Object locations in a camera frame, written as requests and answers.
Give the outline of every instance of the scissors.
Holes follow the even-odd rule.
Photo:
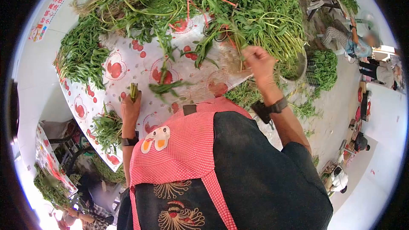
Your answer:
[[[215,22],[215,20],[211,20],[207,23],[207,25],[205,25],[203,27],[203,34],[208,37],[213,33],[213,30],[217,27],[217,25],[211,25],[213,22]],[[225,40],[228,37],[228,33],[225,31],[227,30],[227,27],[220,27],[219,31],[221,32],[220,34],[218,34],[217,36],[215,36],[214,40],[216,42],[222,42],[223,40]]]

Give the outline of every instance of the white wall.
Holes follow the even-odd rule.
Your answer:
[[[369,151],[362,151],[358,153],[353,158],[351,164],[348,167],[344,167],[344,171],[348,174],[348,188],[345,193],[341,194],[340,192],[336,192],[330,198],[330,201],[333,204],[334,213],[339,210],[339,208],[355,190],[355,187],[358,185],[359,181],[364,175],[366,168],[368,167],[369,162],[371,161],[372,156],[375,152],[378,141],[366,135],[364,135],[364,137],[368,140],[368,145],[371,146],[371,149]]]
[[[364,122],[362,132],[378,144],[361,180],[334,213],[329,230],[371,228],[393,191],[401,166],[407,130],[406,96],[372,83],[368,90],[373,93],[371,119]]]
[[[40,0],[25,28],[23,38],[29,36],[51,0]],[[60,40],[76,24],[78,16],[67,0],[61,7],[44,39],[34,43],[23,39],[17,49],[15,80],[18,82],[20,100],[20,126],[18,141],[25,165],[30,165],[30,176],[35,176],[35,128],[39,120],[64,122],[72,113],[64,99],[52,62],[60,47]]]

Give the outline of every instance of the cartoon bunny patch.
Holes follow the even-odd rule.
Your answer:
[[[148,153],[151,150],[151,146],[154,145],[157,151],[164,150],[168,146],[169,138],[171,137],[171,131],[169,126],[165,125],[155,129],[148,134],[141,145],[141,151],[143,154]]]

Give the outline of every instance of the checkered pants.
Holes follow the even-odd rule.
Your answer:
[[[346,33],[349,32],[348,29],[341,23],[340,20],[336,19],[329,26],[325,32],[325,35],[321,39],[321,43],[328,49],[331,41],[336,39],[342,47],[345,48],[345,45],[348,41],[348,36]]]

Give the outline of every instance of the left hand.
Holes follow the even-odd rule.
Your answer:
[[[128,94],[126,98],[122,100],[122,138],[135,137],[135,125],[141,109],[141,98],[142,92],[139,91],[135,102],[131,100],[130,94]]]

